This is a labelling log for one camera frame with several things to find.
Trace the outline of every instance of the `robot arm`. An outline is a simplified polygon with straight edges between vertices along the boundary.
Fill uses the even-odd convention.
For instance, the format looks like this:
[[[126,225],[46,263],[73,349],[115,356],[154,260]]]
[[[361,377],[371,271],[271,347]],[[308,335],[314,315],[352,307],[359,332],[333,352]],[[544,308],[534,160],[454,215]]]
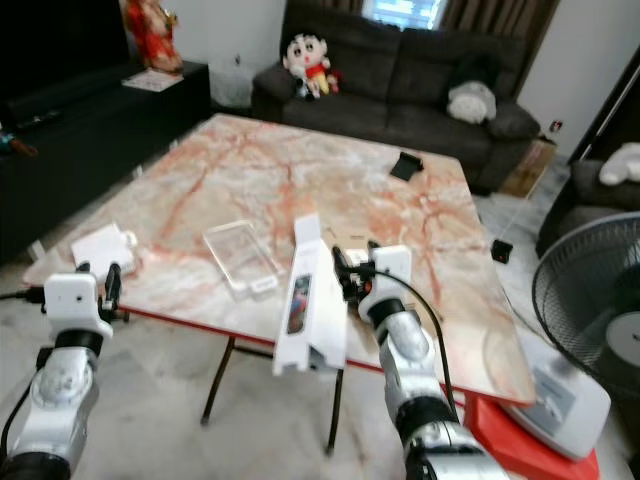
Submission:
[[[120,294],[120,269],[112,265],[106,297],[87,271],[51,276],[44,302],[51,321],[53,349],[41,350],[27,397],[28,414],[17,440],[0,466],[2,480],[66,480],[80,460],[87,419],[98,399],[94,373],[102,344],[113,336]]]
[[[408,480],[508,480],[500,465],[460,425],[435,375],[435,345],[415,312],[401,300],[404,291],[381,275],[387,272],[408,283],[411,252],[403,246],[371,248],[364,269],[352,268],[333,250],[345,300],[357,305],[380,346],[385,375],[385,401],[404,448]]]

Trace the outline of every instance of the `marble tabletop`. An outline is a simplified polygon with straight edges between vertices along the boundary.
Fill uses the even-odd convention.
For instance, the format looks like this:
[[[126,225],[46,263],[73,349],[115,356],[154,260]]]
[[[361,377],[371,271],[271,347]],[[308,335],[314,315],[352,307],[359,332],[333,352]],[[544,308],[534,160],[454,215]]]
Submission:
[[[53,272],[72,271],[70,243],[116,222],[139,242],[136,270],[123,280],[123,308],[272,345],[287,276],[266,299],[234,300],[202,233],[249,220],[287,271],[293,220],[312,207],[332,228],[361,229],[383,245],[401,243],[412,250],[412,282],[441,314],[456,388],[531,403],[531,375],[459,162],[411,151],[425,169],[404,182],[389,175],[399,152],[390,145],[216,115],[48,251],[23,279],[37,285]],[[422,320],[433,333],[428,317]],[[356,318],[349,322],[347,356],[351,365],[380,368],[374,337]]]

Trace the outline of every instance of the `television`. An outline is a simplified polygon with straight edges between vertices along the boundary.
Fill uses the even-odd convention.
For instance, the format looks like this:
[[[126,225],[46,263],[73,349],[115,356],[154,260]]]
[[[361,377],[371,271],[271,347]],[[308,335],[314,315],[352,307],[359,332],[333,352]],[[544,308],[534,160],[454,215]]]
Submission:
[[[129,59],[118,0],[7,0],[0,103]]]

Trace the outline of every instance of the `electric fan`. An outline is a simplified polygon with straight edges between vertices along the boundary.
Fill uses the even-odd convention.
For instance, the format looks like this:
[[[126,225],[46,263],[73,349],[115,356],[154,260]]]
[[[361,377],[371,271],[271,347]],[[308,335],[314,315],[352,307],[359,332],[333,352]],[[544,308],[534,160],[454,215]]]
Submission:
[[[607,392],[640,397],[640,213],[606,217],[560,239],[534,275],[533,305],[558,350],[523,338],[536,403],[507,412],[579,460],[602,431]]]

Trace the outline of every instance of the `clear plastic tray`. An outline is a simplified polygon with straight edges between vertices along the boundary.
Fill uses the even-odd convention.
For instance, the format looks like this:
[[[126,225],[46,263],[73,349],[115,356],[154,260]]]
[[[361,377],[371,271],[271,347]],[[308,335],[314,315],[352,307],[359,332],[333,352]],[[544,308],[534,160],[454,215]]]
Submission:
[[[203,234],[236,299],[268,294],[284,273],[246,220],[210,228]]]

